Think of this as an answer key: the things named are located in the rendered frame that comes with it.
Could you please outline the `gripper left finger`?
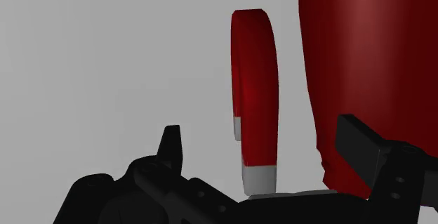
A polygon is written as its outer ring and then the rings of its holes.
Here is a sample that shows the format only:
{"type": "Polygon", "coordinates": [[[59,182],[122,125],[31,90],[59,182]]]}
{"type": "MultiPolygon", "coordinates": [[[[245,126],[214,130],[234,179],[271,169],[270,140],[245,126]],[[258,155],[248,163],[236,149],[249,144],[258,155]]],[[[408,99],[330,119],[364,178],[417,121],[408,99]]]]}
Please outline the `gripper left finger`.
{"type": "Polygon", "coordinates": [[[72,184],[53,224],[238,224],[238,203],[199,178],[182,177],[178,125],[166,126],[155,155],[72,184]]]}

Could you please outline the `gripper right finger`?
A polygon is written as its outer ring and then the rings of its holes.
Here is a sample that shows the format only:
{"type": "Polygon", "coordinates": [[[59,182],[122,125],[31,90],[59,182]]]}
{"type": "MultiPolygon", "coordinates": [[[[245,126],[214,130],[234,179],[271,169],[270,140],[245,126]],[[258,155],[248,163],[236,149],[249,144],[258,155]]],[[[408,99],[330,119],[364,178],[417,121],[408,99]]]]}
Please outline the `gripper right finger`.
{"type": "Polygon", "coordinates": [[[438,212],[438,158],[382,138],[352,114],[337,119],[336,151],[371,188],[360,224],[418,224],[420,207],[438,212]]]}

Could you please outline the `large red rounded vessel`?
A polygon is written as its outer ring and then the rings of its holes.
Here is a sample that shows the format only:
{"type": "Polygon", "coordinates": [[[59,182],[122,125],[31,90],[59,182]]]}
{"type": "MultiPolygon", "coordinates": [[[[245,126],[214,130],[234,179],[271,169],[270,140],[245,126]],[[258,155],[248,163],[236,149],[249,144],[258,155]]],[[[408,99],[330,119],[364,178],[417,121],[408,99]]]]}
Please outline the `large red rounded vessel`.
{"type": "Polygon", "coordinates": [[[298,0],[324,184],[367,198],[336,152],[340,114],[438,157],[438,0],[298,0]]]}

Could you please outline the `red horseshoe magnet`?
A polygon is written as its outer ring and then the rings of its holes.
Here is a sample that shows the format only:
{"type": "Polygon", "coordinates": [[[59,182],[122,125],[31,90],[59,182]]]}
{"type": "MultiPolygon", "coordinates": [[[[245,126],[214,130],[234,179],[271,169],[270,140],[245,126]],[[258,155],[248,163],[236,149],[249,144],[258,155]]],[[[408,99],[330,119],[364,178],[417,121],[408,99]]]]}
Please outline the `red horseshoe magnet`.
{"type": "Polygon", "coordinates": [[[262,9],[236,10],[230,32],[234,138],[241,143],[244,193],[274,194],[279,75],[271,22],[262,9]]]}

